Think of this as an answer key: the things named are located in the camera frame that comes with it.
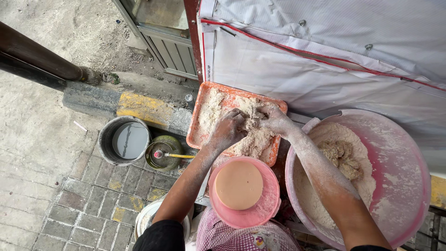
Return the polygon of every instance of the pink checkered cloth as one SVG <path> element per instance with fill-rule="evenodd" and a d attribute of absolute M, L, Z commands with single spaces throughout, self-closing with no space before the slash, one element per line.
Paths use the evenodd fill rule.
<path fill-rule="evenodd" d="M 203 212 L 197 231 L 197 251 L 303 251 L 289 229 L 269 221 L 264 225 L 234 229 L 210 208 Z"/>

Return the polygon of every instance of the gray bucket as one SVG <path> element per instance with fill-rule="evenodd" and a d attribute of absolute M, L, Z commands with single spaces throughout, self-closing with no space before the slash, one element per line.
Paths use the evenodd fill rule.
<path fill-rule="evenodd" d="M 141 153 L 132 153 L 133 156 L 131 156 L 130 158 L 128 157 L 123 157 L 126 156 L 125 155 L 125 151 L 127 150 L 127 142 L 129 139 L 129 136 L 127 136 L 127 142 L 125 147 L 124 147 L 124 155 L 119 154 L 120 150 L 118 150 L 117 148 L 117 140 L 115 138 L 115 134 L 119 131 L 121 131 L 122 133 L 125 133 L 122 129 L 124 125 L 129 124 L 129 123 L 133 123 L 132 125 L 134 125 L 136 123 L 141 124 L 146 130 L 147 130 L 147 142 L 145 143 L 144 148 L 142 149 L 142 146 L 144 145 L 144 142 L 139 142 L 140 147 L 141 147 Z M 147 127 L 146 123 L 144 123 L 144 121 L 142 121 L 141 119 L 134 117 L 134 116 L 121 116 L 121 117 L 117 117 L 115 119 L 110 120 L 100 131 L 99 133 L 99 137 L 98 137 L 98 148 L 99 148 L 99 152 L 101 153 L 101 155 L 104 157 L 104 160 L 106 160 L 107 162 L 109 162 L 110 164 L 119 166 L 119 167 L 123 167 L 123 166 L 128 166 L 131 165 L 133 163 L 135 163 L 136 161 L 138 161 L 139 159 L 141 159 L 144 154 L 145 154 L 145 150 L 147 149 L 147 147 L 149 146 L 150 142 L 151 142 L 151 135 L 150 135 L 150 131 L 149 128 Z"/>

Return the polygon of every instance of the yellow painted curb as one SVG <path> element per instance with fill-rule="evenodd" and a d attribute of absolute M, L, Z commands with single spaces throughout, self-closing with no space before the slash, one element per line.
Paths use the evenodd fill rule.
<path fill-rule="evenodd" d="M 432 193 L 430 197 L 430 204 L 446 209 L 446 179 L 430 176 Z"/>
<path fill-rule="evenodd" d="M 147 122 L 149 126 L 167 129 L 173 107 L 162 100 L 124 92 L 118 103 L 117 116 L 130 115 Z"/>

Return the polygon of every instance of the brown pipe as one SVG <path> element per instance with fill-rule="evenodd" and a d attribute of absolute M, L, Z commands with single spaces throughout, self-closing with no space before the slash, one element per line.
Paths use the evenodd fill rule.
<path fill-rule="evenodd" d="M 0 51 L 61 79 L 87 80 L 87 72 L 32 39 L 0 22 Z"/>

